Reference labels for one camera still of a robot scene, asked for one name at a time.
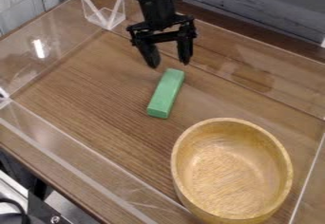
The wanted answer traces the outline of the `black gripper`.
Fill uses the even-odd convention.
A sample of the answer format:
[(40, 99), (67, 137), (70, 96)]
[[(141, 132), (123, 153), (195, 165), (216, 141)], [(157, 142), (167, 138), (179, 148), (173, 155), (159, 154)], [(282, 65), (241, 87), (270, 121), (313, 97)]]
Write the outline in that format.
[(155, 44), (175, 41), (179, 61), (187, 65), (193, 56), (193, 40), (197, 37), (194, 17), (178, 14), (173, 0), (137, 0), (143, 22), (127, 27), (131, 43), (138, 47), (145, 62), (151, 68), (161, 64)]

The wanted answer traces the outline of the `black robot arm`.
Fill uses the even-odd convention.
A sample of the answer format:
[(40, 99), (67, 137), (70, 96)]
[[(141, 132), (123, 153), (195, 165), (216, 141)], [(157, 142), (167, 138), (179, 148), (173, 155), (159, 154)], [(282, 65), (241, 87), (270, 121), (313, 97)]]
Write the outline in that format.
[(151, 68), (161, 64), (158, 43), (177, 42), (179, 61), (187, 65), (197, 38), (194, 17), (177, 13), (175, 0), (137, 0), (145, 21), (130, 25), (131, 44)]

